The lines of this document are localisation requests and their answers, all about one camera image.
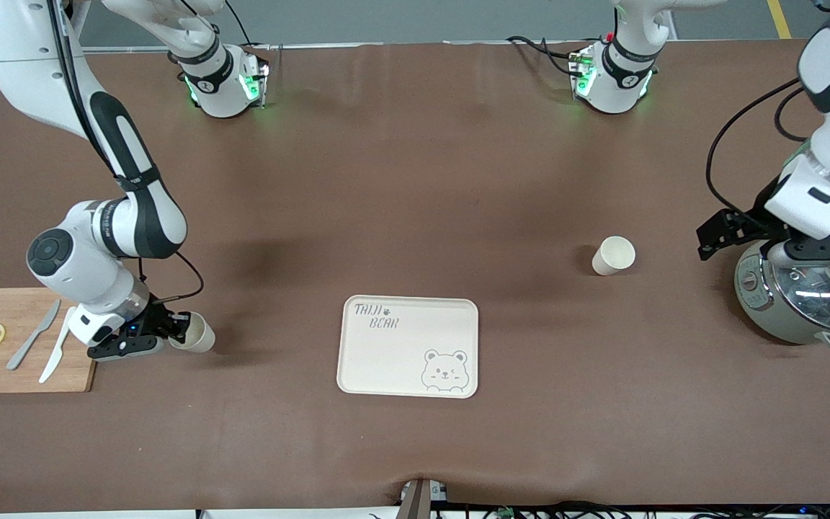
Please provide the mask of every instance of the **pot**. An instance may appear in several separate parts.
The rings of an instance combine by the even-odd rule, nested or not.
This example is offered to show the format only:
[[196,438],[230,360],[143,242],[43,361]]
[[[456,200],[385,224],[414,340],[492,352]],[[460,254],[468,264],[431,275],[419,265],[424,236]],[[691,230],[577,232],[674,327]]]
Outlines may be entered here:
[[765,332],[797,345],[830,346],[830,266],[777,265],[749,247],[735,269],[738,302]]

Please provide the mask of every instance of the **white tray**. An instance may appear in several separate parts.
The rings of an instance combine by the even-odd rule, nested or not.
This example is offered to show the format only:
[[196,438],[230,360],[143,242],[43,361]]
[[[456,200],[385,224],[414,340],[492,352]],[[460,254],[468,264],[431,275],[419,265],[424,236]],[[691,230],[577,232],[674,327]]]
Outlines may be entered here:
[[352,394],[470,398],[478,388],[478,309],[468,299],[352,296],[339,388]]

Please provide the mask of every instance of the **gray floor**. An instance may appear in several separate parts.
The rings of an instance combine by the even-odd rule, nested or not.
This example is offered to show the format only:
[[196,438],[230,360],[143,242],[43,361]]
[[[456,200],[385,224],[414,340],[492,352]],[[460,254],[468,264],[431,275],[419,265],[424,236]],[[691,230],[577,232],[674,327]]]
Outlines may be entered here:
[[[258,43],[433,43],[444,40],[579,40],[613,27],[607,0],[231,0],[249,38]],[[827,18],[811,0],[780,0],[794,38],[809,37]],[[777,28],[767,0],[728,0],[674,16],[678,37],[773,39]],[[227,9],[211,17],[227,43],[242,43]],[[90,4],[80,37],[86,47],[157,47],[134,23]]]

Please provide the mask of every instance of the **white knife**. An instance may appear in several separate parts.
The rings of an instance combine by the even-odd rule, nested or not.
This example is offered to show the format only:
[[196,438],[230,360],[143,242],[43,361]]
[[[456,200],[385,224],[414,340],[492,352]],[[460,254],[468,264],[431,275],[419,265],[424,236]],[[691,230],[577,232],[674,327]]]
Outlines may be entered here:
[[6,369],[8,371],[15,371],[19,365],[21,365],[21,361],[24,360],[25,355],[27,355],[27,351],[30,350],[30,346],[34,345],[34,341],[36,341],[37,336],[40,333],[46,332],[50,325],[53,324],[53,320],[56,319],[56,312],[60,310],[60,300],[57,299],[53,302],[53,306],[50,306],[50,309],[47,310],[47,315],[43,316],[43,321],[37,325],[37,328],[34,329],[33,332],[30,332],[30,337],[27,338],[27,341],[24,342],[23,345],[19,348],[18,351],[14,352],[12,358],[9,359],[9,364],[6,364]]
[[76,312],[75,306],[69,306],[66,310],[66,318],[63,319],[63,328],[60,328],[60,336],[56,338],[56,344],[53,345],[53,352],[50,353],[50,360],[47,361],[47,367],[43,368],[43,373],[40,374],[41,384],[53,375],[57,365],[60,365],[60,360],[63,360],[63,342],[66,341],[66,336],[69,336],[69,319],[72,319],[72,314]]

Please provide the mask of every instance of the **table surface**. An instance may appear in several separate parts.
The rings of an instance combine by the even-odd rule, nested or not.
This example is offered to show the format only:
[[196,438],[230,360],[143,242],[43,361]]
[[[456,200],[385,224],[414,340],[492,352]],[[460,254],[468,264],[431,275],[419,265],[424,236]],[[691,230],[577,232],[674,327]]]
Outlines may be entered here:
[[[93,56],[187,214],[207,289],[175,308],[217,345],[100,365],[89,394],[0,395],[0,512],[384,505],[418,476],[474,502],[830,502],[830,349],[763,335],[732,292],[741,250],[699,262],[695,241],[719,208],[708,144],[801,44],[671,43],[619,116],[506,45],[273,53],[270,106],[228,120],[165,56]],[[718,150],[737,203],[794,150],[773,109]],[[36,233],[117,196],[85,141],[0,96],[0,286],[36,286]],[[637,262],[597,277],[610,234]],[[160,296],[195,283],[146,269]],[[477,394],[340,391],[356,293],[477,303]]]

